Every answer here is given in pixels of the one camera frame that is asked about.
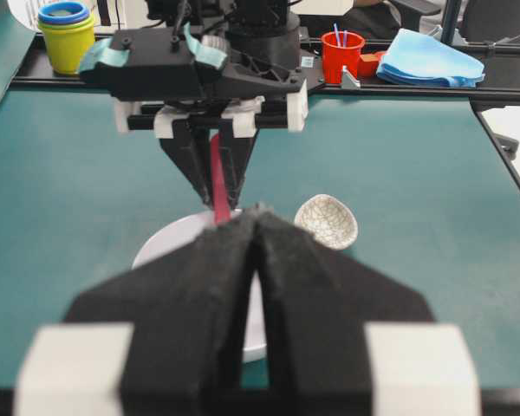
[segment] straw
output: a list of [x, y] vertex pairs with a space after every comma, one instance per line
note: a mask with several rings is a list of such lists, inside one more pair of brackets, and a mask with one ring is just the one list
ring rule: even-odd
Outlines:
[[231, 218], [229, 203], [227, 202], [227, 189], [225, 188], [224, 168], [219, 155], [219, 134], [211, 138], [211, 187], [214, 199], [214, 220], [216, 224], [229, 221]]
[[337, 39], [337, 46], [341, 47], [341, 39], [339, 39], [339, 29], [337, 29], [337, 23], [333, 23], [333, 29], [335, 30], [335, 39]]

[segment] teal table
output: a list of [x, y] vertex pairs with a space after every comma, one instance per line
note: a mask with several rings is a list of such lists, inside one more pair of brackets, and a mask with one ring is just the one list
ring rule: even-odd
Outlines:
[[[520, 387], [520, 191], [468, 101], [316, 97], [302, 134], [264, 131], [242, 206], [352, 208], [346, 254], [463, 329], [483, 388]], [[0, 107], [0, 388], [39, 325], [202, 211], [151, 133], [115, 132], [104, 94], [11, 91]], [[244, 383], [266, 382], [263, 363]]]

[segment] stacked cups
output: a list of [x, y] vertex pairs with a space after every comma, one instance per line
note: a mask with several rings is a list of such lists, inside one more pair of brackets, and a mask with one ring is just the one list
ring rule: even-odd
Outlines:
[[42, 6], [38, 28], [44, 34], [50, 64], [59, 74], [77, 73], [79, 62], [94, 43], [94, 17], [79, 2]]

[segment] cable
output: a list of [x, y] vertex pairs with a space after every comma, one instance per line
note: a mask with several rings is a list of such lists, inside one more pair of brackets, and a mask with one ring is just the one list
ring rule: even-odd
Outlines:
[[177, 18], [175, 19], [175, 24], [173, 25], [173, 33], [172, 36], [179, 36], [179, 32], [181, 31], [181, 25], [183, 24], [183, 20], [185, 19], [185, 13], [189, 8], [189, 0], [181, 0], [179, 2], [179, 10], [177, 13]]
[[118, 6], [118, 0], [115, 0], [115, 16], [118, 19], [118, 30], [121, 30], [121, 23], [120, 23], [120, 7]]
[[162, 19], [159, 22], [156, 22], [156, 23], [153, 23], [153, 24], [149, 24], [148, 26], [143, 26], [141, 29], [157, 28], [158, 26], [160, 26], [162, 23], [165, 23], [165, 22], [166, 21]]
[[224, 17], [223, 20], [220, 20], [219, 22], [215, 22], [212, 26], [207, 27], [202, 31], [202, 34], [205, 35], [208, 32], [212, 32], [215, 29], [218, 29], [219, 27], [223, 26], [224, 23], [227, 22], [227, 17]]

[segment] blue cloth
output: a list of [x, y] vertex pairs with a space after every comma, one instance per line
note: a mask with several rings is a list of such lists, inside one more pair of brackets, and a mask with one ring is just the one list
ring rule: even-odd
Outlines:
[[407, 29], [399, 30], [377, 75], [395, 84], [451, 88], [474, 88], [485, 77], [477, 59]]

